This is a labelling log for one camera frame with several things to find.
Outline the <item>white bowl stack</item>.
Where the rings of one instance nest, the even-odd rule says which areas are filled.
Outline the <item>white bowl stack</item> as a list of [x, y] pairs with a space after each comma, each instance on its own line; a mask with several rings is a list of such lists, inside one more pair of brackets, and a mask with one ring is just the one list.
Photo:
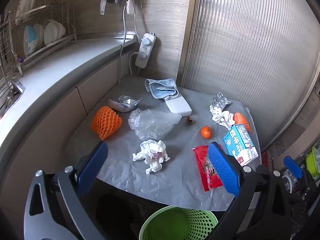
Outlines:
[[36, 23], [33, 28], [37, 33], [36, 48], [58, 41], [66, 34], [66, 28], [63, 24], [54, 19], [45, 19], [42, 24]]

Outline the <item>white plate upper rack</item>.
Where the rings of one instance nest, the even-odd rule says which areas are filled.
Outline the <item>white plate upper rack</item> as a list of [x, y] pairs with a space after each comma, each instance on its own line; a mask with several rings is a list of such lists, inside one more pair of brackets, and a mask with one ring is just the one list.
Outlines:
[[20, 0], [15, 15], [15, 24], [26, 21], [29, 18], [30, 11], [35, 7], [35, 0]]

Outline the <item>translucent ribbed sliding door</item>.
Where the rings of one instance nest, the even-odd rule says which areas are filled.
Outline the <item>translucent ribbed sliding door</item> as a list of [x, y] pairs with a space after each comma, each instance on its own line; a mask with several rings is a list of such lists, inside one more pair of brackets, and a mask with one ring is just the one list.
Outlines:
[[260, 147], [291, 124], [319, 75], [319, 21], [306, 0], [195, 0], [182, 86], [250, 110]]

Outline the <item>lime green plastic tub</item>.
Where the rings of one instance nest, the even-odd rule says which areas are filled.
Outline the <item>lime green plastic tub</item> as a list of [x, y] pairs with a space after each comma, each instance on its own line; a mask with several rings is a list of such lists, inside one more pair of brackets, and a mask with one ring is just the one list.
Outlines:
[[313, 147], [306, 156], [306, 168], [313, 178], [319, 176], [319, 148]]

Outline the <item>white power strip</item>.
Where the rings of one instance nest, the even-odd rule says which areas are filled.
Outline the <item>white power strip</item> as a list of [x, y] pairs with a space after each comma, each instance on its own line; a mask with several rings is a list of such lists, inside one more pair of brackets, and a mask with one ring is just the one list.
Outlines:
[[138, 68], [144, 69], [147, 66], [156, 39], [156, 34], [153, 32], [145, 33], [143, 35], [135, 61], [135, 65]]

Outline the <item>large orange foam fruit net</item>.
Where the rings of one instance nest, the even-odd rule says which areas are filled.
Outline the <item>large orange foam fruit net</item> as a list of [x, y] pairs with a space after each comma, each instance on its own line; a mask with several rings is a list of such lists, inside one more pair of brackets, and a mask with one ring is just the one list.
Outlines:
[[113, 109], [103, 106], [92, 119], [91, 129], [102, 141], [105, 141], [120, 129], [122, 124], [122, 118]]

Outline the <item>silver white wrapper packet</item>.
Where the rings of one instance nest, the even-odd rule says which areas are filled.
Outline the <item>silver white wrapper packet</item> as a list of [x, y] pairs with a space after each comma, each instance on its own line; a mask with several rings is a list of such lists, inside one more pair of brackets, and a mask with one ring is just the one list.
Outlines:
[[138, 103], [140, 101], [141, 101], [141, 99], [135, 100], [130, 96], [121, 95], [117, 99], [109, 99], [108, 100], [108, 107], [110, 107], [111, 109], [114, 109], [116, 111], [119, 111], [121, 113], [127, 113], [127, 112], [132, 111], [138, 105]]

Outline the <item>red snack packet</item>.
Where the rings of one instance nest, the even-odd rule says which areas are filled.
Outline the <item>red snack packet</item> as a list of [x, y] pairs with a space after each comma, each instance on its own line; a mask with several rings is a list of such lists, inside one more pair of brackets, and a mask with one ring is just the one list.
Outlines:
[[223, 185], [217, 175], [211, 161], [208, 158], [208, 146], [198, 146], [193, 148], [196, 163], [198, 166], [201, 183], [205, 192]]

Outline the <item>small orange foam fruit net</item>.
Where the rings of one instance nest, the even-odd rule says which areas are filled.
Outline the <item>small orange foam fruit net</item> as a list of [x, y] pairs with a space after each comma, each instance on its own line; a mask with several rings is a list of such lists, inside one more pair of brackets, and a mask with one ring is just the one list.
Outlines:
[[236, 125], [244, 125], [248, 133], [252, 132], [248, 120], [241, 113], [239, 112], [234, 113], [233, 120]]

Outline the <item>white tissue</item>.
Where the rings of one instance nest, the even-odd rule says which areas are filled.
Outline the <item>white tissue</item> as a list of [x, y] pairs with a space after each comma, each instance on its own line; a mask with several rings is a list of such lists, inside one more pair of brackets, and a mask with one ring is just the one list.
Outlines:
[[162, 140], [155, 141], [149, 139], [140, 144], [140, 151], [132, 154], [132, 160], [144, 160], [144, 163], [149, 165], [149, 168], [145, 171], [146, 174], [149, 175], [152, 172], [160, 171], [162, 164], [169, 161], [170, 157], [167, 154], [167, 147]]
[[228, 130], [235, 124], [234, 114], [229, 111], [222, 111], [220, 108], [210, 105], [209, 111], [212, 114], [212, 120]]

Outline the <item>blue white milk carton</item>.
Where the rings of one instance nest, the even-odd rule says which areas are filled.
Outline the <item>blue white milk carton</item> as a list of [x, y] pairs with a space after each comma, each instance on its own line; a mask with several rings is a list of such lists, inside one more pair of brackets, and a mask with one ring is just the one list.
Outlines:
[[233, 156], [241, 166], [245, 166], [259, 157], [244, 125], [233, 125], [223, 137], [227, 154]]

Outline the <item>grey absorbent table mat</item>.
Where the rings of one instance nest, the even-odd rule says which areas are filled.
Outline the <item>grey absorbent table mat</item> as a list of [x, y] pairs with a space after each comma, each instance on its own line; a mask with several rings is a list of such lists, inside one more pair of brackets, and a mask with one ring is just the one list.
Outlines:
[[[98, 109], [107, 105], [109, 99], [128, 95], [134, 99], [141, 99], [138, 104], [141, 110], [169, 111], [163, 100], [154, 99], [151, 93], [146, 91], [144, 83], [143, 77], [127, 75], [99, 102], [71, 136], [66, 146], [66, 152], [72, 161], [77, 162], [82, 156], [89, 154], [100, 141], [91, 129], [91, 122]], [[227, 153], [223, 137], [228, 130], [212, 120], [209, 106], [213, 95], [185, 88], [178, 88], [178, 90], [191, 107], [191, 118], [194, 122], [189, 125], [185, 122], [185, 118], [182, 118], [178, 124], [174, 125], [172, 131], [161, 139], [171, 159], [162, 164], [160, 171], [146, 174], [145, 170], [149, 165], [146, 165], [143, 160], [132, 160], [132, 154], [140, 151], [140, 144], [144, 140], [140, 140], [134, 130], [129, 127], [130, 113], [120, 113], [123, 124], [116, 133], [106, 139], [108, 157], [98, 174], [98, 179], [154, 202], [188, 209], [226, 211], [233, 200], [233, 195], [228, 194], [223, 186], [204, 191], [193, 148], [216, 141]], [[253, 119], [248, 109], [240, 102], [233, 101], [227, 109], [232, 113], [241, 112], [249, 121], [252, 129], [249, 135], [259, 154], [257, 159], [249, 163], [249, 166], [255, 170], [261, 164], [261, 153]], [[200, 135], [200, 129], [203, 126], [211, 127], [212, 139], [205, 140]]]

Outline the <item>aluminium foil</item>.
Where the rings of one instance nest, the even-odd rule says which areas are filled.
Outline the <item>aluminium foil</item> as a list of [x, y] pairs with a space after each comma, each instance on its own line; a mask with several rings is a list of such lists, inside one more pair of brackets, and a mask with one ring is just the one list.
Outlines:
[[224, 108], [228, 105], [231, 105], [232, 102], [228, 100], [222, 93], [217, 93], [212, 100], [212, 107], [216, 107], [218, 109], [221, 109], [222, 111]]

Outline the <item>brown nut shell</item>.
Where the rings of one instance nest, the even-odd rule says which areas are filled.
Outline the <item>brown nut shell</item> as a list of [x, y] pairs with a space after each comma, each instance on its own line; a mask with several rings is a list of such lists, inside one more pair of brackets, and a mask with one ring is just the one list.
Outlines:
[[185, 122], [191, 125], [194, 122], [194, 120], [193, 120], [193, 118], [191, 116], [187, 116], [185, 118]]

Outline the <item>blue cartoon plate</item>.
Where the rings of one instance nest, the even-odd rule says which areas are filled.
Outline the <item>blue cartoon plate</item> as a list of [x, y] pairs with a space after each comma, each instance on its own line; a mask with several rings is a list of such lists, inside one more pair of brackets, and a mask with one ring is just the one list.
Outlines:
[[23, 49], [25, 56], [31, 55], [37, 47], [37, 33], [32, 26], [27, 25], [23, 35]]

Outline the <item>white foam block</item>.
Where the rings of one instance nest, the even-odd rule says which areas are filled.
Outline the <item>white foam block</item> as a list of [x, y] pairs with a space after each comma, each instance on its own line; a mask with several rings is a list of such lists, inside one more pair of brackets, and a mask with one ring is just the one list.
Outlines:
[[181, 94], [174, 99], [165, 100], [165, 104], [171, 113], [180, 114], [182, 117], [187, 117], [192, 114], [191, 107]]

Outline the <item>green perforated trash basket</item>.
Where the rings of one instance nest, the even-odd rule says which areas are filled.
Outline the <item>green perforated trash basket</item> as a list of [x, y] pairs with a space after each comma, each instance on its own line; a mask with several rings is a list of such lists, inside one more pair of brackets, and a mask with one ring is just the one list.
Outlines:
[[144, 222], [139, 239], [206, 239], [217, 224], [211, 211], [166, 206]]

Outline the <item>clear plastic bag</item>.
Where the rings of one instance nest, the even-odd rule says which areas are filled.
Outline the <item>clear plastic bag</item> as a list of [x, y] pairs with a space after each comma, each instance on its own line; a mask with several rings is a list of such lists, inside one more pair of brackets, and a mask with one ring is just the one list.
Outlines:
[[171, 112], [156, 111], [153, 109], [141, 110], [137, 108], [130, 113], [129, 127], [134, 130], [140, 140], [164, 139], [178, 124], [182, 116]]

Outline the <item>metal dish rack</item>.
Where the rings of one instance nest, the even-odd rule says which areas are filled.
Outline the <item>metal dish rack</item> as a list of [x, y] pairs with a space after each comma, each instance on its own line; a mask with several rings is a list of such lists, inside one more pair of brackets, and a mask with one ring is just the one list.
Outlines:
[[18, 0], [1, 23], [1, 67], [4, 75], [23, 71], [49, 53], [76, 43], [74, 10], [67, 0]]

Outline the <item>orange mandarin peel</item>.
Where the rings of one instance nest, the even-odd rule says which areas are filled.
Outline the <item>orange mandarin peel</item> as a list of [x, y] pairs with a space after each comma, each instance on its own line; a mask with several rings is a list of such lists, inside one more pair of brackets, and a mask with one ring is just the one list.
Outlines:
[[200, 130], [200, 133], [204, 139], [210, 139], [212, 137], [212, 131], [209, 126], [203, 126]]

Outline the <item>blue grey cloth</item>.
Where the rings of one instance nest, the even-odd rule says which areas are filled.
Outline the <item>blue grey cloth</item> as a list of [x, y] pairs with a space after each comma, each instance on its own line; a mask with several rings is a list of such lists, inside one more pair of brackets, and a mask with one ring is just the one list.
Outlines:
[[145, 88], [155, 99], [171, 100], [179, 96], [179, 91], [174, 79], [146, 79]]

